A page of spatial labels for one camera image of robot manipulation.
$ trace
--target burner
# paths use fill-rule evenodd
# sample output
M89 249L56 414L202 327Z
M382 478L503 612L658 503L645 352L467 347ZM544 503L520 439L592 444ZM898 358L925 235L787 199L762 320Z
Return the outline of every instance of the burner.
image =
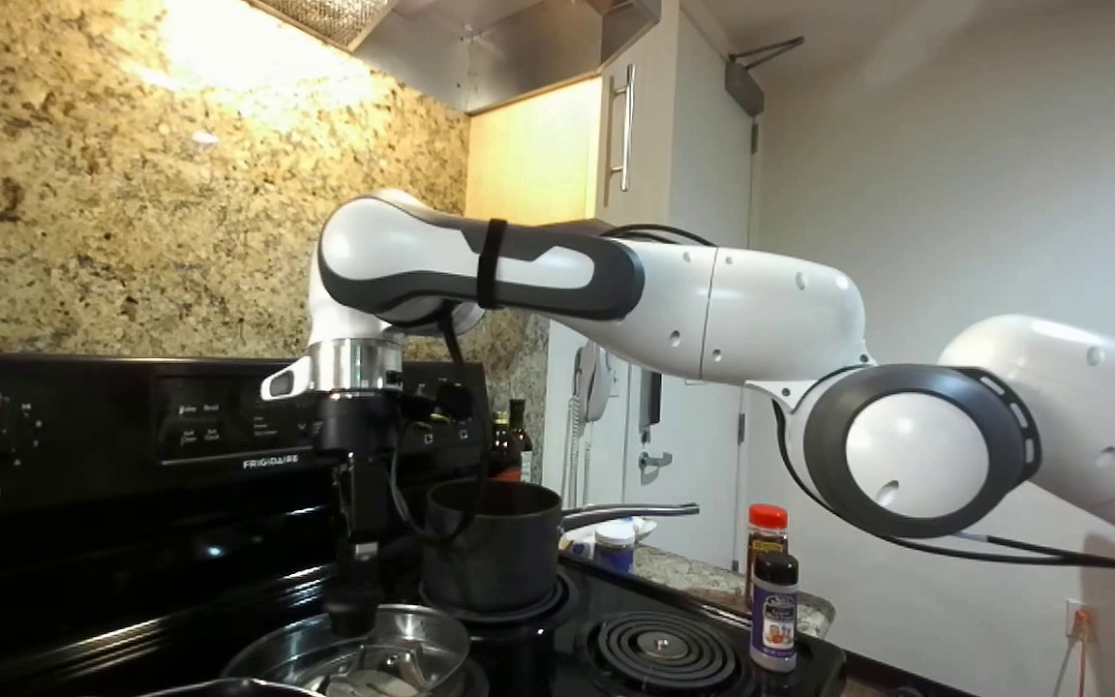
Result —
M703 693L734 676L734 651L677 617L613 617L592 627L592 662L634 693Z
M556 608L567 603L567 598L574 598L574 581L561 568L556 568L556 583L548 598L542 598L538 603L525 603L525 608L511 608L511 612L454 608L454 603L433 601L433 592L425 583L418 583L420 603L433 603L459 623L485 623L485 627L548 621Z

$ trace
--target pot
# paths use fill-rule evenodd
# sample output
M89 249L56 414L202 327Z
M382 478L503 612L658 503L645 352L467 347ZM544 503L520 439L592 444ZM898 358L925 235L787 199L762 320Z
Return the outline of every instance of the pot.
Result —
M525 617L556 592L556 537L627 516L698 516L698 503L605 503L561 512L538 483L447 479L431 489L420 592L437 608L472 617Z
M378 603L369 638L343 638L326 617L246 641L221 672L307 693L463 693L467 632L425 603Z

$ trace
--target range hood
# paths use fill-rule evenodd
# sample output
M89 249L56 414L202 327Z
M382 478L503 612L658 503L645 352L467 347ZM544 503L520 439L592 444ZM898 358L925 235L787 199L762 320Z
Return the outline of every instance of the range hood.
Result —
M600 70L663 0L246 0L392 77L485 114Z

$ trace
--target white wall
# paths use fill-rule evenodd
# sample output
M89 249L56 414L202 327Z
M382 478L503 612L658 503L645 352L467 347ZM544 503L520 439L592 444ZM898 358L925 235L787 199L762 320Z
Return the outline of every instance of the white wall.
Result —
M771 40L791 31L810 48L760 70L756 245L842 268L880 361L933 361L1002 310L1115 334L1115 0L804 0ZM756 405L748 492L794 509L832 638L971 693L1076 693L1076 598L1098 617L1086 693L1115 697L1115 572L869 543L796 499ZM1111 528L1037 489L976 532L1115 552Z

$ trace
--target black stove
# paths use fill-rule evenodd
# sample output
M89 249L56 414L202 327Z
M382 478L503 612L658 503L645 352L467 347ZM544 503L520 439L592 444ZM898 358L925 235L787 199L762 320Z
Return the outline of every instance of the black stove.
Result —
M0 693L206 681L251 638L321 612L343 528L327 465L307 449L309 410L256 399L280 365L0 358ZM476 395L467 417L402 444L412 497L480 465L487 399L476 368L418 365L402 383ZM402 528L375 503L357 528L396 534L392 601L425 601ZM744 617L575 558L538 608L446 612L472 634L467 697L825 697L867 665L802 638L802 665L771 676L748 657Z

